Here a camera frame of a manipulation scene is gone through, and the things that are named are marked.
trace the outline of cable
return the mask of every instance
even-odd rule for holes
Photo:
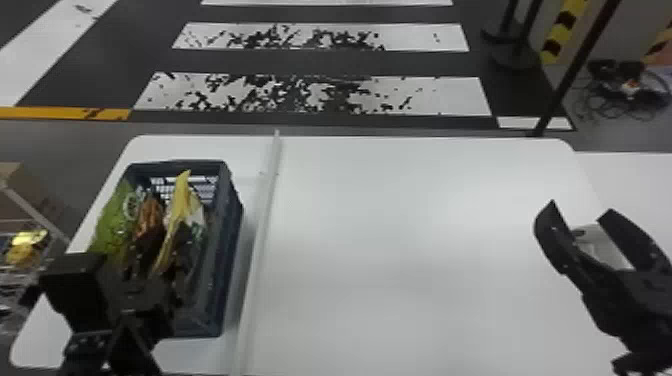
[[[641,82],[639,96],[627,97],[620,90],[620,83],[590,79],[583,85],[574,87],[580,90],[572,104],[572,112],[581,120],[598,122],[598,117],[615,120],[627,116],[640,122],[650,122],[658,112],[672,103],[672,91],[667,82],[652,71],[645,70],[642,78],[651,78],[663,90],[657,90],[646,82]]]

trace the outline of packaged food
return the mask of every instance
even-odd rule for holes
[[[139,202],[141,197],[126,179],[122,179],[98,218],[88,251],[105,253],[109,260],[123,265],[132,241]]]

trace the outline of black stand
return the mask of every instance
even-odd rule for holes
[[[490,43],[513,43],[518,39],[520,34],[520,27],[513,22],[513,17],[518,8],[520,0],[509,0],[509,5],[506,6],[504,18],[501,22],[491,20],[483,29],[481,29],[481,36]]]
[[[558,85],[555,93],[553,93],[551,104],[548,106],[546,113],[541,119],[539,119],[537,126],[532,131],[527,133],[528,137],[544,136],[544,131],[548,127],[548,123],[550,123],[551,118],[553,118],[555,110],[562,104],[562,99],[572,87],[574,80],[576,80],[576,76],[581,71],[581,68],[583,68],[585,65],[588,57],[590,57],[590,53],[593,51],[595,44],[597,43],[598,39],[600,39],[602,32],[609,24],[609,21],[611,21],[611,18],[614,16],[614,13],[620,4],[621,0],[607,0],[604,6],[602,6],[600,14],[597,16],[597,19],[595,20],[593,27],[588,32],[586,39],[583,41],[583,44],[581,44],[581,48],[579,48],[579,51],[576,53],[574,61],[572,61],[572,64],[567,69],[567,72],[562,78],[560,85]]]
[[[537,19],[537,15],[539,15],[542,3],[543,0],[534,0],[530,5],[527,16],[525,16],[523,30],[513,47],[507,45],[497,46],[492,51],[492,59],[499,66],[512,71],[524,71],[537,68],[541,65],[539,54],[530,48],[527,40],[532,32],[534,21]]]

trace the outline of crate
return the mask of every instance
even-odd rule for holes
[[[189,187],[203,204],[206,244],[193,244],[195,264],[186,280],[187,301],[175,318],[175,337],[218,337],[236,254],[243,207],[226,163],[181,160],[130,165],[125,173],[132,186],[152,189],[170,202],[177,176],[191,170]]]

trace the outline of white crosswalk stripe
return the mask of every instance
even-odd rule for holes
[[[436,5],[451,6],[452,0],[203,0],[203,5],[288,5],[288,6],[337,6],[337,5]]]
[[[173,48],[468,52],[458,24],[189,23]]]
[[[480,80],[469,77],[157,73],[135,108],[353,115],[491,115]]]

